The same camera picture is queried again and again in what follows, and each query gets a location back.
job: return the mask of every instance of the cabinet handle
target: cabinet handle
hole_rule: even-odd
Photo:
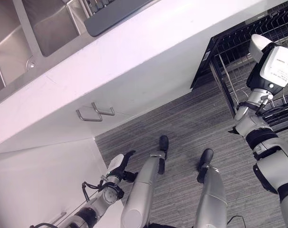
[[[94,102],[91,103],[93,109],[95,110],[95,112],[99,115],[111,115],[114,116],[115,115],[115,111],[113,107],[110,107],[110,113],[109,112],[103,112],[103,111],[99,111],[96,107],[96,104]]]
[[[77,109],[76,112],[77,112],[77,115],[81,121],[89,121],[89,122],[101,122],[101,121],[103,121],[101,114],[97,113],[97,111],[96,111],[96,113],[98,114],[98,119],[87,119],[87,118],[82,117],[82,114],[79,111],[79,109]]]

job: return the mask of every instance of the silver robot leg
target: silver robot leg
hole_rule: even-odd
[[[134,181],[121,215],[122,228],[143,228],[149,223],[157,174],[164,171],[165,153],[151,154]]]
[[[205,163],[200,167],[197,180],[203,182],[203,190],[194,228],[226,228],[227,203],[219,170]]]

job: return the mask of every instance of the wire dish rack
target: wire dish rack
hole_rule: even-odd
[[[246,81],[256,64],[249,53],[252,34],[263,35],[288,48],[288,2],[272,8],[256,21],[231,28],[210,41],[198,72],[206,74],[207,68],[210,69],[233,116],[238,104],[250,94]],[[274,131],[288,128],[288,85],[266,105],[262,115]]]

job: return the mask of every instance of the gray carpet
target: gray carpet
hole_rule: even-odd
[[[96,137],[108,165],[119,153],[136,150],[127,171],[139,171],[159,136],[169,137],[165,174],[158,177],[151,222],[191,228],[202,185],[195,164],[205,148],[214,149],[213,165],[220,169],[228,200],[228,219],[242,215],[247,228],[283,228],[277,195],[263,189],[252,171],[255,159],[246,142],[229,134],[232,116],[214,81],[194,92]],[[279,134],[288,142],[288,130]],[[123,203],[132,184],[122,183]],[[228,228],[242,228],[235,218]]]

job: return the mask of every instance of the stainless steel sink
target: stainless steel sink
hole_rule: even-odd
[[[31,55],[12,0],[0,0],[0,90],[26,72]]]
[[[47,57],[86,31],[79,0],[22,0],[43,56]]]
[[[96,39],[88,10],[86,0],[0,0],[0,102]]]

